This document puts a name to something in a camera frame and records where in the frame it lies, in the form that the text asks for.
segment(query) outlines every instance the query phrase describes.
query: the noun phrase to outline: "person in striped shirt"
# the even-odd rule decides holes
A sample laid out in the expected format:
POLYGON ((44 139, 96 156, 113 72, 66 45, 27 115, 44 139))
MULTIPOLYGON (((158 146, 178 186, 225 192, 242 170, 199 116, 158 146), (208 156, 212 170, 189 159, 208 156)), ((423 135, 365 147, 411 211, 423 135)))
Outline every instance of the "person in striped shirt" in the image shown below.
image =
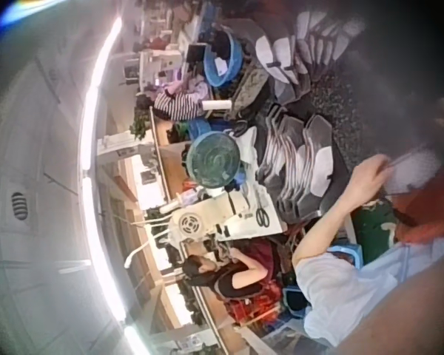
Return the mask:
POLYGON ((173 81, 156 90, 146 90, 143 99, 148 109, 166 121, 189 121, 201 117, 201 101, 209 97, 209 86, 202 75, 191 79, 173 81))

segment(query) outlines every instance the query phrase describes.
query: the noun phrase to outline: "white shirt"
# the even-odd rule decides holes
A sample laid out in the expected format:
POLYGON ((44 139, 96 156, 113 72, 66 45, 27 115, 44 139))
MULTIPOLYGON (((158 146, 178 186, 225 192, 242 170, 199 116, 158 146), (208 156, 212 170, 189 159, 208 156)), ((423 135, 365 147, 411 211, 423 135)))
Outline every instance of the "white shirt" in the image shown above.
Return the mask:
POLYGON ((403 272, 411 277, 444 255, 444 238, 408 247, 396 245, 360 270, 329 253, 301 260, 297 284, 312 306, 304 320, 306 333, 337 346, 400 283, 403 272))

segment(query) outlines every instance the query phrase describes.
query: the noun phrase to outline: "green plant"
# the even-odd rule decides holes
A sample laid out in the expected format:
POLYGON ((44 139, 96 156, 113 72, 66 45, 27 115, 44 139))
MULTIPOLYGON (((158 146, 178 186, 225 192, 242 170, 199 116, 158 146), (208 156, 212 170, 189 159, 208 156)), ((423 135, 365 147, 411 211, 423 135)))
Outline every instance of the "green plant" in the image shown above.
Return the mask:
POLYGON ((135 136, 135 139, 140 141, 145 138, 147 130, 151 128, 149 122, 149 113, 146 110, 135 107, 133 115, 133 124, 130 126, 130 132, 135 136))

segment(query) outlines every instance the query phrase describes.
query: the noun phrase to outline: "woman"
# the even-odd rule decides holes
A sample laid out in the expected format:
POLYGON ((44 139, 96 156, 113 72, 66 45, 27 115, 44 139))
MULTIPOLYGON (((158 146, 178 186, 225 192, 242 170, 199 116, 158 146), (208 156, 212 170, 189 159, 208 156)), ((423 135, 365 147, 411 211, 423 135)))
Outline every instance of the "woman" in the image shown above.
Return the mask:
POLYGON ((165 121, 189 121, 202 116, 201 101, 209 97, 209 86, 202 75, 173 81, 158 89, 144 92, 144 108, 165 121))
POLYGON ((312 306, 304 320, 311 338, 337 346, 388 293, 444 256, 444 238, 396 245, 360 270, 327 253, 346 217, 372 200, 391 176, 388 162, 375 155, 357 166, 344 193, 293 253, 297 284, 312 306))
POLYGON ((222 266, 206 257, 190 255, 183 264, 189 284, 209 287, 226 299, 244 299, 262 292, 263 282, 276 276, 275 251, 269 241, 252 241, 252 256, 237 248, 229 251, 232 262, 222 266))

